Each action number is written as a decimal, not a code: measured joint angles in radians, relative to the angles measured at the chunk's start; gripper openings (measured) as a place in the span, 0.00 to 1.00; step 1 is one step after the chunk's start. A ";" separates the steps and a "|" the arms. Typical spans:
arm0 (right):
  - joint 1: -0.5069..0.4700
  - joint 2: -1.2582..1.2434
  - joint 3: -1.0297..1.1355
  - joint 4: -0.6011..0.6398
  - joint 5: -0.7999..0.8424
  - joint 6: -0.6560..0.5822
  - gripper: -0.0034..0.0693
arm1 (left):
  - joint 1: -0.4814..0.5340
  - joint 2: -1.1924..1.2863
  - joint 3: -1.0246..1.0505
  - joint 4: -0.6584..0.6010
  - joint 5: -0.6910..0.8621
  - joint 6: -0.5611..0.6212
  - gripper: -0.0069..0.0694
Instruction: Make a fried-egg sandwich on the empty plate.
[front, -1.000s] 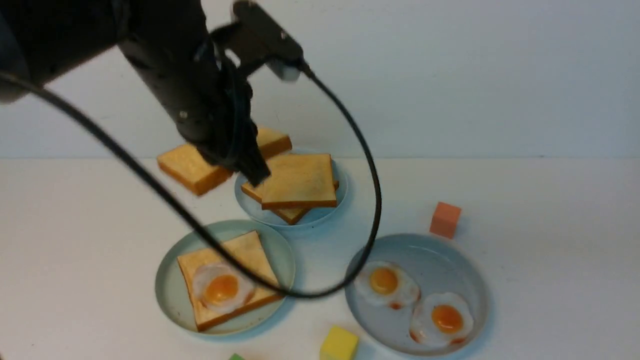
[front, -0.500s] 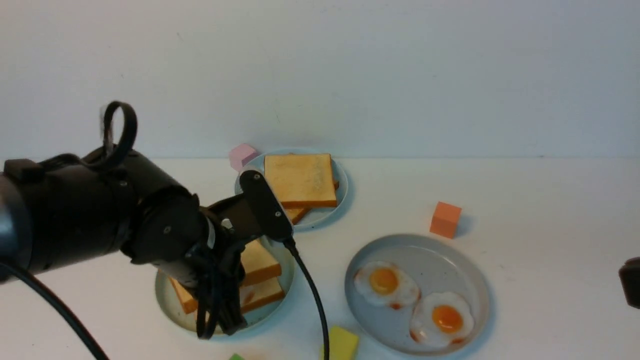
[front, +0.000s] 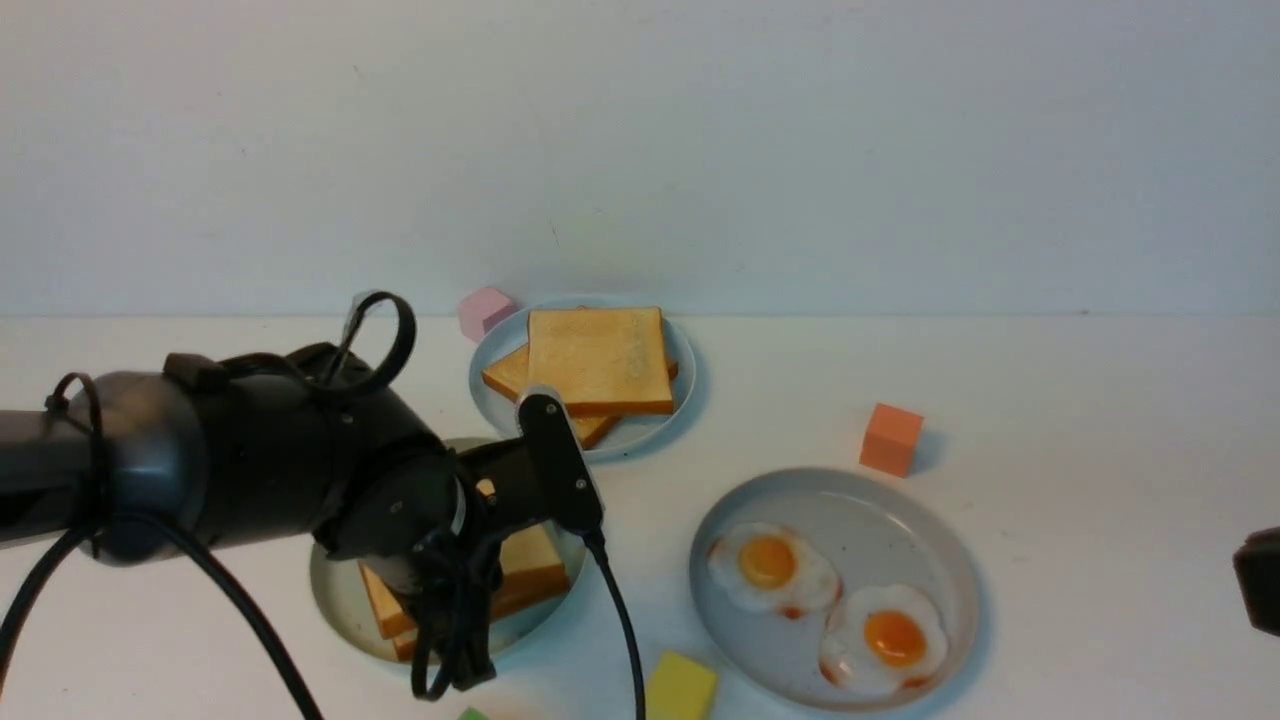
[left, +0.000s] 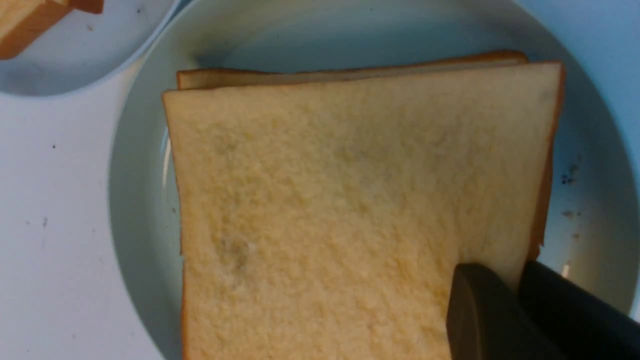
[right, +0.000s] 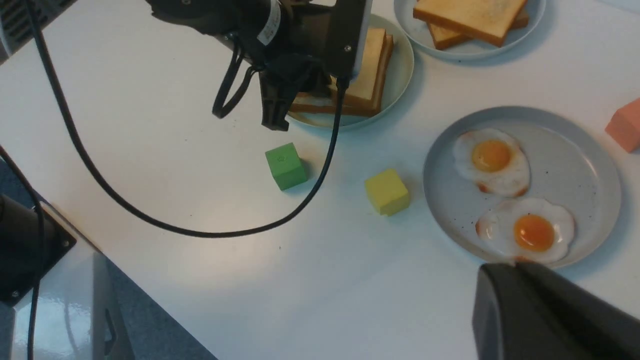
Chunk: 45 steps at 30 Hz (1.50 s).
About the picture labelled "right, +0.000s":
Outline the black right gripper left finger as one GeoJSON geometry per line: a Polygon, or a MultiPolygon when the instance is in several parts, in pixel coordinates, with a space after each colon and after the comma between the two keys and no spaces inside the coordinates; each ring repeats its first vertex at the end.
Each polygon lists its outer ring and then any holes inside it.
{"type": "Polygon", "coordinates": [[[509,264],[478,269],[471,326],[479,360],[596,359],[509,264]]]}

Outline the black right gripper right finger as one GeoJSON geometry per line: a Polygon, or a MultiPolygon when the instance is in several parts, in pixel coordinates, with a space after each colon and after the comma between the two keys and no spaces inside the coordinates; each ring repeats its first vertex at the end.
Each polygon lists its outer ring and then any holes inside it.
{"type": "Polygon", "coordinates": [[[517,262],[553,317],[579,346],[598,360],[637,360],[640,322],[614,305],[535,262],[517,262]]]}

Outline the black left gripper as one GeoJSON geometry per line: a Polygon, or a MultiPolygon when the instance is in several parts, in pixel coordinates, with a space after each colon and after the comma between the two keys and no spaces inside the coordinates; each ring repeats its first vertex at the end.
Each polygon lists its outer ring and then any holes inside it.
{"type": "Polygon", "coordinates": [[[260,68],[261,124],[287,132],[293,97],[329,98],[331,77],[350,81],[357,54],[361,2],[337,0],[331,6],[311,0],[252,0],[250,28],[255,32],[260,68]]]}

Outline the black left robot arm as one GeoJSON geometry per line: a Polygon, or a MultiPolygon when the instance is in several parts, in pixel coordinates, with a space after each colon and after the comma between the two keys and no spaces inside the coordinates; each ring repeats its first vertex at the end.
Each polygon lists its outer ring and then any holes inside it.
{"type": "Polygon", "coordinates": [[[217,39],[232,51],[212,114],[224,118],[259,75],[262,125],[286,132],[300,92],[327,95],[332,78],[354,79],[361,67],[370,0],[151,0],[151,14],[217,39]]]}

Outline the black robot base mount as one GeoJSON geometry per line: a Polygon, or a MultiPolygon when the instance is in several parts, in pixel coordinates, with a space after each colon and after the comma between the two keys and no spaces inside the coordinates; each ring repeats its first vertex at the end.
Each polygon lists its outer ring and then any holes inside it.
{"type": "Polygon", "coordinates": [[[38,193],[2,148],[1,157],[30,197],[30,210],[6,194],[1,194],[0,226],[0,299],[2,305],[14,306],[27,292],[31,293],[26,358],[35,358],[35,326],[41,280],[68,251],[66,235],[45,214],[38,193]]]}

